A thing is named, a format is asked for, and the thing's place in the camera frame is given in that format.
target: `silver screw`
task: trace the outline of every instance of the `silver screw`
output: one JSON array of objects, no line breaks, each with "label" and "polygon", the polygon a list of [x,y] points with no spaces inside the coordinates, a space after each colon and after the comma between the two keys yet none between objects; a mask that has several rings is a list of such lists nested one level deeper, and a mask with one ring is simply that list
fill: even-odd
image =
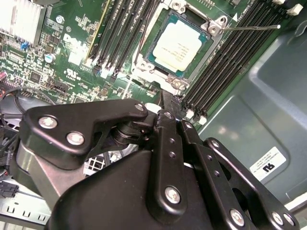
[{"label": "silver screw", "polygon": [[188,123],[188,122],[186,122],[186,126],[187,126],[188,128],[192,128],[192,125],[191,125],[190,123]]},{"label": "silver screw", "polygon": [[273,216],[274,220],[276,221],[276,223],[278,223],[279,225],[283,225],[283,220],[282,220],[282,218],[279,216],[278,213],[272,212],[272,216]]},{"label": "silver screw", "polygon": [[295,225],[295,224],[294,224],[294,221],[292,220],[292,218],[291,218],[288,214],[284,213],[284,214],[283,214],[283,217],[284,217],[292,226]]},{"label": "silver screw", "polygon": [[72,145],[81,145],[84,143],[84,137],[77,132],[71,132],[66,137],[67,141]]},{"label": "silver screw", "polygon": [[212,26],[210,26],[210,27],[208,28],[208,31],[209,31],[209,33],[211,33],[212,35],[215,35],[216,32],[217,32],[216,29],[217,29],[216,26],[215,26],[215,25],[212,25]]},{"label": "silver screw", "polygon": [[61,15],[58,15],[56,17],[56,22],[59,23],[59,24],[64,24],[64,22],[65,22],[64,17],[61,16]]},{"label": "silver screw", "polygon": [[212,144],[217,148],[220,147],[219,143],[217,143],[215,140],[212,141]]},{"label": "silver screw", "polygon": [[165,189],[165,196],[169,202],[178,204],[180,202],[180,194],[177,189],[173,187],[167,187]]},{"label": "silver screw", "polygon": [[135,104],[135,107],[140,111],[144,111],[144,108],[141,104]]},{"label": "silver screw", "polygon": [[165,112],[164,115],[169,118],[169,119],[172,119],[172,115],[169,113],[169,112]]},{"label": "silver screw", "polygon": [[43,128],[55,128],[58,125],[56,119],[50,116],[44,116],[38,120],[38,123]]},{"label": "silver screw", "polygon": [[230,210],[230,215],[234,223],[236,223],[238,226],[243,227],[244,226],[244,219],[241,213],[239,213],[238,210],[231,209]]},{"label": "silver screw", "polygon": [[181,5],[178,2],[173,2],[172,7],[175,11],[181,8]]}]

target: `motherboard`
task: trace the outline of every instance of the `motherboard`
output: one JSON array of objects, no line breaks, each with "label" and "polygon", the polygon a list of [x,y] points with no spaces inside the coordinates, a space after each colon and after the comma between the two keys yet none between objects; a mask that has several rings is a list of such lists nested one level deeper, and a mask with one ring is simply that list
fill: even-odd
[{"label": "motherboard", "polygon": [[203,125],[304,3],[0,0],[0,81],[57,104],[159,104],[165,90]]}]

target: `white label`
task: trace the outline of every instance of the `white label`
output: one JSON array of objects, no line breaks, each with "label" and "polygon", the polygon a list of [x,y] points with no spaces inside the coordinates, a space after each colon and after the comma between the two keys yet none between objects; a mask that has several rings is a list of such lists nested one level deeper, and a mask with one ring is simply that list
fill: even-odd
[{"label": "white label", "polygon": [[286,161],[286,158],[276,147],[273,147],[263,157],[254,163],[249,170],[261,181],[270,175],[275,169],[281,166]]}]

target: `black mechanical arm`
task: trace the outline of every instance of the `black mechanical arm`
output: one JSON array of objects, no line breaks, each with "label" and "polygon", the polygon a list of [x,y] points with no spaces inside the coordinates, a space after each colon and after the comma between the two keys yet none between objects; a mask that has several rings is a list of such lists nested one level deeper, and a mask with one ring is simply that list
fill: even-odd
[{"label": "black mechanical arm", "polygon": [[[162,95],[28,110],[10,169],[45,198],[49,230],[299,229],[295,217],[222,145],[204,142]],[[87,178],[89,157],[139,150]]]}]

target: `metal rod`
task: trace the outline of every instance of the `metal rod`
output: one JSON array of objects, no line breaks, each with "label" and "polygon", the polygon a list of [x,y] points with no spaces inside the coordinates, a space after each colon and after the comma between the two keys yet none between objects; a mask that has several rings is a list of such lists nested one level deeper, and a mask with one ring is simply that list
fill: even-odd
[{"label": "metal rod", "polygon": [[229,27],[224,28],[226,31],[235,31],[235,30],[278,30],[280,25],[269,25],[269,26],[246,26],[246,27]]}]

